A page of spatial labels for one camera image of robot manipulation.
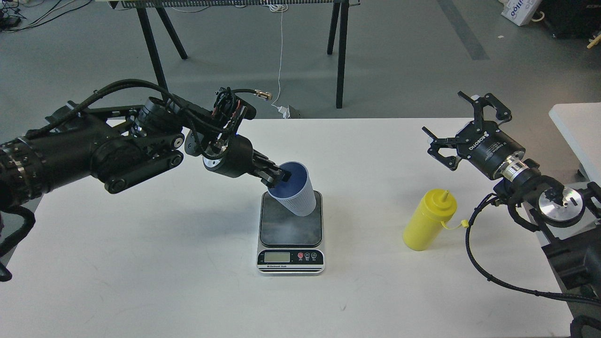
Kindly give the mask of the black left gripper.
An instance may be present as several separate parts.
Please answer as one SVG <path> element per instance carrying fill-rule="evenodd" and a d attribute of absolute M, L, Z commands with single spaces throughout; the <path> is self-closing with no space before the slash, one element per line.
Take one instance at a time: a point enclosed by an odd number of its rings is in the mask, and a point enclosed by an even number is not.
<path fill-rule="evenodd" d="M 219 175 L 237 178 L 244 174 L 261 179 L 268 189 L 281 182 L 288 182 L 292 173 L 269 160 L 268 156 L 253 149 L 251 141 L 243 136 L 235 136 L 228 143 L 227 154 L 219 160 L 203 158 L 205 169 Z"/>

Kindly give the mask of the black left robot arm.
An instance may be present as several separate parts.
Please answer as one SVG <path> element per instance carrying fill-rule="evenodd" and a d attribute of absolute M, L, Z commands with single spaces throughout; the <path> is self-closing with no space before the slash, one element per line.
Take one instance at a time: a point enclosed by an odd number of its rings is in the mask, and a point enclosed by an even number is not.
<path fill-rule="evenodd" d="M 3 143 L 1 211 L 21 216 L 23 224 L 2 241 L 1 255 L 13 250 L 36 222 L 26 202 L 87 176 L 118 194 L 174 169 L 189 154 L 202 156 L 206 169 L 219 175 L 249 174 L 268 188 L 287 182 L 290 171 L 239 135 L 241 122 L 257 114 L 240 93 L 271 98 L 260 90 L 220 88 L 208 110 L 162 86 L 124 79 L 79 104 L 68 102 L 46 118 L 48 125 Z"/>

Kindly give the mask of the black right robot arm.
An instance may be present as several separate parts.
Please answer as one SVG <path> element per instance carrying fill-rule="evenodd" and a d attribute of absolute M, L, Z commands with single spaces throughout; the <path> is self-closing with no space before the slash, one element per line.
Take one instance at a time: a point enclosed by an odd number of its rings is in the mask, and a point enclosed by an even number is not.
<path fill-rule="evenodd" d="M 600 186 L 589 182 L 574 189 L 543 175 L 539 164 L 524 158 L 525 149 L 502 132 L 512 113 L 492 93 L 468 96 L 474 118 L 454 137 L 439 138 L 427 127 L 428 154 L 455 171 L 467 160 L 490 180 L 498 180 L 467 222 L 465 245 L 474 268 L 489 282 L 510 290 L 549 298 L 600 306 Z M 470 231 L 486 206 L 505 205 L 512 220 L 531 232 L 541 232 L 548 244 L 542 247 L 552 271 L 567 292 L 543 292 L 504 282 L 479 265 L 470 247 Z"/>

